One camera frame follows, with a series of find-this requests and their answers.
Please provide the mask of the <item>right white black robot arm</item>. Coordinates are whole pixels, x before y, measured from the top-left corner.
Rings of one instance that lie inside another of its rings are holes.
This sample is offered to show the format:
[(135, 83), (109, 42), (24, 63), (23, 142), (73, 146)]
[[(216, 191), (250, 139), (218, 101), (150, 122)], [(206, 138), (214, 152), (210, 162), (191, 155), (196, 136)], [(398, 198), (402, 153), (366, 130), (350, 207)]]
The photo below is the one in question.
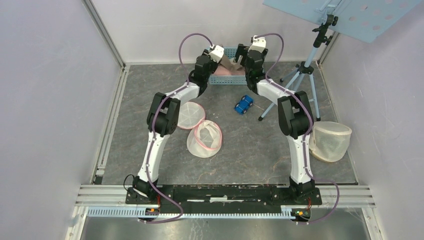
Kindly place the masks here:
[(287, 137), (291, 159), (289, 187), (283, 191), (281, 200), (297, 205), (321, 205), (319, 189), (308, 168), (308, 142), (314, 123), (308, 96), (304, 91), (287, 90), (267, 78), (263, 67), (267, 52), (266, 48), (258, 49), (240, 43), (234, 60), (244, 67), (247, 87), (277, 105), (279, 128)]

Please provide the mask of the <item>white mesh laundry bag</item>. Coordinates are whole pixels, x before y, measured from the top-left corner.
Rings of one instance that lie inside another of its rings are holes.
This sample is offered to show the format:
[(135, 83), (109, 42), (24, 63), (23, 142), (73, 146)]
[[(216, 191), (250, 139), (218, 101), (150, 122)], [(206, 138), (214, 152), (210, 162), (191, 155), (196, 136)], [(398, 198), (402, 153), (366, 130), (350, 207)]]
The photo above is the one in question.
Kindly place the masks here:
[(188, 101), (180, 107), (177, 126), (190, 131), (186, 146), (193, 156), (210, 158), (222, 147), (221, 128), (215, 122), (206, 119), (206, 111), (198, 103)]

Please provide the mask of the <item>beige padded bra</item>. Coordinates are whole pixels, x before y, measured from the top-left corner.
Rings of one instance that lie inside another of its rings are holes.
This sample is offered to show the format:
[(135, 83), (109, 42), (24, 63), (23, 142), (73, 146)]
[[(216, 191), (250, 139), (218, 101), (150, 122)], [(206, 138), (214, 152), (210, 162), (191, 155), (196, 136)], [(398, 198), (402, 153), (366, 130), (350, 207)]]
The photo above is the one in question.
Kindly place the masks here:
[(229, 58), (225, 54), (222, 56), (219, 65), (229, 72), (239, 72), (239, 71), (244, 71), (245, 69), (238, 62), (234, 62), (234, 58)]

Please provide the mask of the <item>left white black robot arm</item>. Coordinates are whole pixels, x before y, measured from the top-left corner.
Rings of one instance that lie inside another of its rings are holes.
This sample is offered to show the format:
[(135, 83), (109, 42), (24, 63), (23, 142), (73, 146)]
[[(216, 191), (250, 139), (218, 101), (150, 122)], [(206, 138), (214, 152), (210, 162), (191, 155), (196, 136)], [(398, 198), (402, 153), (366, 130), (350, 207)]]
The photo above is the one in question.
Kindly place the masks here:
[(217, 70), (224, 53), (214, 50), (197, 57), (194, 69), (186, 82), (177, 89), (157, 92), (146, 119), (148, 144), (142, 166), (128, 188), (129, 197), (139, 198), (145, 204), (153, 203), (158, 195), (156, 188), (163, 151), (171, 134), (178, 126), (180, 107), (203, 94), (208, 87), (210, 76)]

